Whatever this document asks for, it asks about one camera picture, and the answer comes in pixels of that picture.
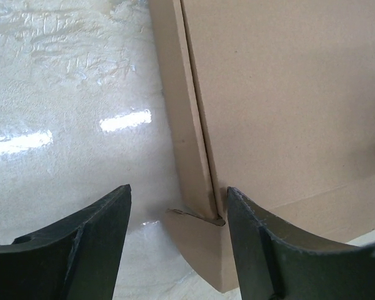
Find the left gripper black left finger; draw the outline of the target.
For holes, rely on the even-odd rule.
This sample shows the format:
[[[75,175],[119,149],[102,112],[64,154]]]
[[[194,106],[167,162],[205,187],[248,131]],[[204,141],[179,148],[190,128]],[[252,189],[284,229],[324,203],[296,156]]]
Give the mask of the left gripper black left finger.
[[[127,184],[0,245],[0,299],[112,299],[130,212]]]

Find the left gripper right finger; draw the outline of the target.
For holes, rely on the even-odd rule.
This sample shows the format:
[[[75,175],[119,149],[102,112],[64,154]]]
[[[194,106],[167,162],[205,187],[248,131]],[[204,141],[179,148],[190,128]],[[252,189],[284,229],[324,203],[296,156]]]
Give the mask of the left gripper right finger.
[[[375,299],[375,242],[352,246],[307,232],[227,189],[242,299]]]

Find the large cardboard box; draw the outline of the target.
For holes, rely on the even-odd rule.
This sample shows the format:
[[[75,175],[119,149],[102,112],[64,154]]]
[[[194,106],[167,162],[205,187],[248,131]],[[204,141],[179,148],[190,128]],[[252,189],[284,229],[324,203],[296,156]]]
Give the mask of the large cardboard box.
[[[164,225],[239,289],[228,188],[339,243],[375,230],[375,1],[150,1],[186,211]]]

